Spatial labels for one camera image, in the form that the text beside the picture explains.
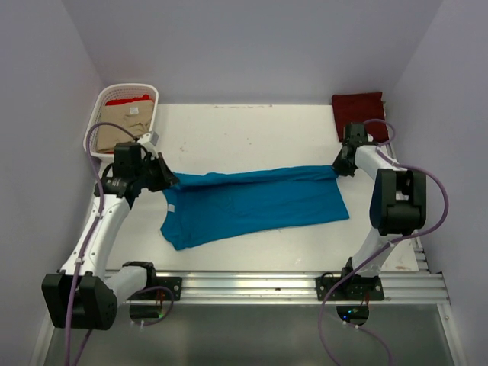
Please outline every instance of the white work surface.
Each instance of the white work surface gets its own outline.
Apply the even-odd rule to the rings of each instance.
[[[173,172],[327,165],[341,148],[330,105],[161,104],[157,112],[157,149]],[[340,271],[371,228],[374,183],[358,170],[338,184],[349,220],[251,233],[179,252],[159,231],[166,217],[163,194],[144,191],[117,235],[107,269],[148,261],[160,271]],[[383,270],[418,271],[412,243],[400,243]]]

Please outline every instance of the laundry basket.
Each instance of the laundry basket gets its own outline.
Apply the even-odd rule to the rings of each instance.
[[[95,107],[93,108],[93,112],[91,113],[90,122],[88,123],[88,128],[85,132],[85,138],[83,140],[83,148],[86,150],[86,137],[88,135],[88,131],[90,128],[99,122],[100,120],[100,113],[101,108],[113,99],[122,99],[122,98],[137,98],[142,97],[144,94],[148,94],[151,99],[154,101],[154,110],[152,111],[152,119],[151,124],[149,126],[149,132],[154,130],[154,123],[156,119],[156,108],[158,105],[158,98],[159,93],[151,85],[147,84],[115,84],[111,85],[104,90],[101,91],[100,95],[98,96],[97,102],[95,103]],[[91,154],[99,158],[102,162],[114,162],[114,154],[100,154],[97,152],[97,138],[98,138],[98,129],[93,133],[91,141],[90,141],[90,151]]]

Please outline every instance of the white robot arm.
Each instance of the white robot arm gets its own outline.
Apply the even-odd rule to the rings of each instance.
[[[365,171],[374,180],[369,211],[371,230],[361,248],[342,269],[341,277],[321,276],[316,279],[319,300],[328,289],[370,259],[385,244],[390,247],[370,260],[332,295],[334,300],[383,300],[383,286],[379,278],[381,267],[401,236],[408,236],[425,224],[426,176],[417,171],[401,169],[395,160],[387,161],[368,142],[364,124],[345,127],[341,152],[332,167],[338,175],[354,176],[356,169]]]
[[[95,197],[85,229],[66,263],[57,274],[47,274],[42,291],[55,327],[64,328],[73,277],[78,276],[72,305],[72,328],[109,329],[117,307],[130,296],[152,287],[156,271],[149,262],[128,262],[116,275],[105,280],[105,267],[122,222],[142,189],[161,191],[178,183],[155,144],[157,135],[147,133],[136,143],[115,146],[114,163],[101,177],[104,208],[95,186]]]

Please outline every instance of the red folded towel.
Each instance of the red folded towel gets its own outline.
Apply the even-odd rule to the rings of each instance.
[[[335,128],[339,141],[344,139],[344,126],[351,122],[365,122],[373,118],[384,120],[381,91],[375,93],[333,95],[332,109],[334,110]],[[372,135],[374,141],[383,143],[388,140],[387,127],[381,122],[374,122],[366,126],[366,131]]]
[[[119,104],[126,104],[132,103],[133,101],[153,101],[149,94],[145,94],[142,97],[135,97],[135,98],[128,98],[128,99],[114,99],[112,101],[108,101],[105,105],[119,105]]]

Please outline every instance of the white wall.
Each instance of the white wall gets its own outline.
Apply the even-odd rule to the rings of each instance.
[[[441,0],[63,0],[105,84],[161,100],[329,103],[390,92]]]
[[[451,211],[424,239],[431,268],[443,271],[472,365],[488,364],[488,2],[445,0],[388,108],[399,157],[445,183]],[[440,194],[429,191],[429,222]]]
[[[63,4],[0,4],[0,357],[29,362],[40,284],[72,250],[93,189],[83,133],[101,80]]]

